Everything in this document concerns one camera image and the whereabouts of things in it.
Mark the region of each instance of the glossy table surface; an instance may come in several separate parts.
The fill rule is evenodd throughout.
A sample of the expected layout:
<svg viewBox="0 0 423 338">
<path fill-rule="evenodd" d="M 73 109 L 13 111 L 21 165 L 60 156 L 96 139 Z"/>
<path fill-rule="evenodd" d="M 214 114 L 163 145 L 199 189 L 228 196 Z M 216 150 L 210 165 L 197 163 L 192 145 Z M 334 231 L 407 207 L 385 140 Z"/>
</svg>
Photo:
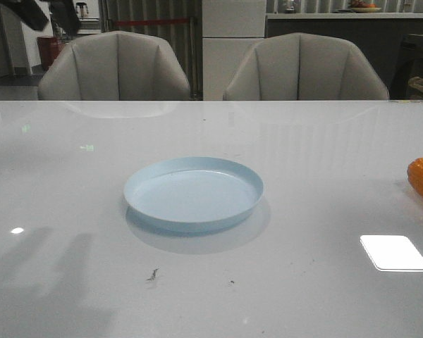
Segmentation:
<svg viewBox="0 0 423 338">
<path fill-rule="evenodd" d="M 135 222 L 126 180 L 184 156 L 257 172 L 254 213 L 196 237 Z M 0 338 L 423 337 L 423 272 L 360 243 L 423 255 L 418 157 L 423 102 L 0 102 Z"/>
</svg>

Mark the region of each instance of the red barrier rope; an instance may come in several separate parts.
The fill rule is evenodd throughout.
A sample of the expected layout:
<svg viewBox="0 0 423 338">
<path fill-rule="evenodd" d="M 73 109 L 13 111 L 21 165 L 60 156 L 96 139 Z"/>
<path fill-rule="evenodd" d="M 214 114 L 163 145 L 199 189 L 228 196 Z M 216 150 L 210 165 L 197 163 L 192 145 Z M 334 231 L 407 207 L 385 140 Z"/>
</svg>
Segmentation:
<svg viewBox="0 0 423 338">
<path fill-rule="evenodd" d="M 181 23 L 189 23 L 189 18 L 181 19 L 161 19 L 161 20 L 140 20 L 140 21 L 116 21 L 115 26 L 152 26 L 152 25 L 178 25 Z"/>
</svg>

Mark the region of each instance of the light blue plate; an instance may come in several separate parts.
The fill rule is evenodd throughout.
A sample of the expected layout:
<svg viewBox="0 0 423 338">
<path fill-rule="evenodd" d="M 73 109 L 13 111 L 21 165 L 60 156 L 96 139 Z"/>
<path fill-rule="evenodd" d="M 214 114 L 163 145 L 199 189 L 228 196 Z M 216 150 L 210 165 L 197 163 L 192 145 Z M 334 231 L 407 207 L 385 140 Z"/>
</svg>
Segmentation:
<svg viewBox="0 0 423 338">
<path fill-rule="evenodd" d="M 246 219 L 263 194 L 257 173 L 211 157 L 175 158 L 133 174 L 124 197 L 141 221 L 165 230 L 201 233 Z"/>
</svg>

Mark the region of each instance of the chair backrest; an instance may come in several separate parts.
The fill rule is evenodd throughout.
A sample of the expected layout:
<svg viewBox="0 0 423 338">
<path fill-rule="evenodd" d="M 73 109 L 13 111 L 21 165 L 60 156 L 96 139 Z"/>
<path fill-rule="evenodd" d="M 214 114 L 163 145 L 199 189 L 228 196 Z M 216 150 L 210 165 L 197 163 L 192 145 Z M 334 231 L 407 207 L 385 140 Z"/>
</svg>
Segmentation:
<svg viewBox="0 0 423 338">
<path fill-rule="evenodd" d="M 245 54 L 224 100 L 386 100 L 388 90 L 352 42 L 293 33 Z"/>
<path fill-rule="evenodd" d="M 129 32 L 67 44 L 41 79 L 42 100 L 188 100 L 190 86 L 166 40 Z"/>
</svg>

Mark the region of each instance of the white table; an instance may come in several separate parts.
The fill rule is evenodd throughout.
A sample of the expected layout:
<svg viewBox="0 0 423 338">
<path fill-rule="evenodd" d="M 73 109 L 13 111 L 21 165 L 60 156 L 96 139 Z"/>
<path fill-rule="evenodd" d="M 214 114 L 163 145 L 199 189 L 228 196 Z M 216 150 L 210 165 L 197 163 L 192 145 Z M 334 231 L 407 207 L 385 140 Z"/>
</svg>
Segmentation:
<svg viewBox="0 0 423 338">
<path fill-rule="evenodd" d="M 192 238 L 126 217 L 128 177 L 183 156 L 259 173 L 254 214 Z M 422 156 L 423 102 L 0 102 L 0 338 L 423 337 L 423 272 L 360 243 L 423 255 Z"/>
</svg>

